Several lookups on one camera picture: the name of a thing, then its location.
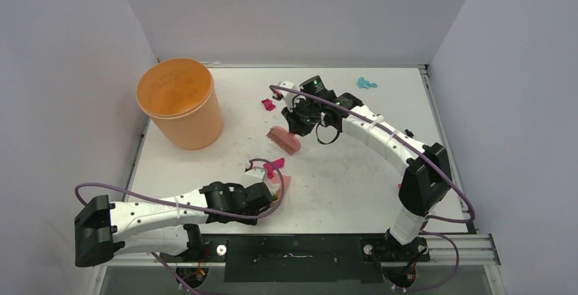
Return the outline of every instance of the black strap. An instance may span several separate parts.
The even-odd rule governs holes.
[[[335,137],[334,137],[330,142],[328,142],[328,143],[322,142],[322,141],[319,139],[319,134],[318,134],[318,132],[317,132],[317,130],[319,129],[319,125],[321,125],[321,124],[318,123],[318,124],[315,126],[315,136],[317,137],[317,143],[319,143],[319,144],[329,145],[329,144],[333,143],[334,141],[336,141],[336,140],[338,139],[339,135],[341,134],[341,132],[340,132],[339,130],[337,130],[337,134],[335,134]]]

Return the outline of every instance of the screw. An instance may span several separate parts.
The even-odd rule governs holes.
[[[225,253],[227,253],[227,246],[225,246],[225,245],[217,246],[217,255],[218,256],[223,256],[223,255],[225,255]]]
[[[363,247],[363,253],[369,255],[369,254],[371,254],[371,251],[373,251],[373,249],[374,249],[373,245],[367,244]]]

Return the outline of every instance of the blue object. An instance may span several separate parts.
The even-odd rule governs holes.
[[[364,77],[359,77],[357,80],[357,87],[360,89],[368,89],[369,87],[376,88],[378,85],[374,82],[369,82]]]

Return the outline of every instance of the white wall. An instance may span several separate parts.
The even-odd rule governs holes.
[[[126,185],[153,54],[126,0],[0,0],[0,12],[1,293],[84,294],[73,187]]]
[[[381,65],[434,57],[465,0],[128,0],[161,57]]]
[[[430,66],[509,294],[576,294],[578,0],[467,0]]]

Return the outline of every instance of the white table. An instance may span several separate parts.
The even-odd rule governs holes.
[[[214,68],[215,89],[225,125],[212,145],[198,151],[175,148],[154,123],[146,130],[131,190],[164,198],[213,181],[239,182],[245,162],[253,157],[285,157],[283,173],[292,177],[281,207],[256,226],[211,223],[202,233],[312,234],[385,232],[401,203],[401,176],[373,150],[347,135],[321,145],[314,134],[301,138],[301,151],[290,156],[265,138],[270,127],[287,127],[283,102],[266,111],[261,100],[271,97],[268,86],[280,80],[297,84],[321,75],[336,94],[350,92],[397,129],[409,129],[426,143],[440,142],[436,124],[417,68]],[[358,89],[359,77],[378,84]],[[334,129],[320,128],[330,140]],[[437,215],[463,219],[457,195],[450,191],[437,205]],[[467,232],[463,224],[430,221],[431,232]]]

